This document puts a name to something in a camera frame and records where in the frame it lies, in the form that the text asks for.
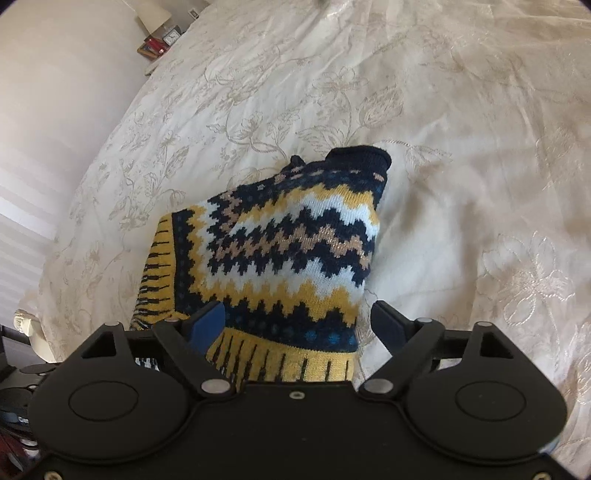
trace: lamp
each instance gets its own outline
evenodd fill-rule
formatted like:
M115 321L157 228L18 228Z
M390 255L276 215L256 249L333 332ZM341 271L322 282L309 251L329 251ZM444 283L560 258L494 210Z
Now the lamp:
M138 14L139 19L142 21L149 34L154 33L172 17L168 10L165 10L160 5L151 2L150 0L141 3L135 12Z

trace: bed sheet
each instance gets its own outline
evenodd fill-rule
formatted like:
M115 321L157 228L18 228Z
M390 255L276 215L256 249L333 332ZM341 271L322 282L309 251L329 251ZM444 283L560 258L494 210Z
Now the bed sheet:
M392 156L359 318L358 381L388 301L496 323L564 394L555 452L591 465L591 14L577 1L217 0L88 169L40 284L59 358L128 324L161 215L292 154Z

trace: floral embroidered bedspread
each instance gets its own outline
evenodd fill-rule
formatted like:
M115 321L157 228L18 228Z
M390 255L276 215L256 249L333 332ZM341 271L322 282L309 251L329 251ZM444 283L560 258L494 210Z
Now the floral embroidered bedspread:
M569 408L556 457L591 468L591 14L576 0L216 0L88 169L38 312L64 358L128 325L159 218L291 155L392 157L357 381L386 358L369 306L496 323Z

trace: knit sweater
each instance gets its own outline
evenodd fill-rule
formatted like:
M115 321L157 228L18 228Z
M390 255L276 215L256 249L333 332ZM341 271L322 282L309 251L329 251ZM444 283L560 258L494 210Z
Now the knit sweater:
M332 150L162 217L132 327L211 300L226 323L206 358L232 381L350 380L389 155Z

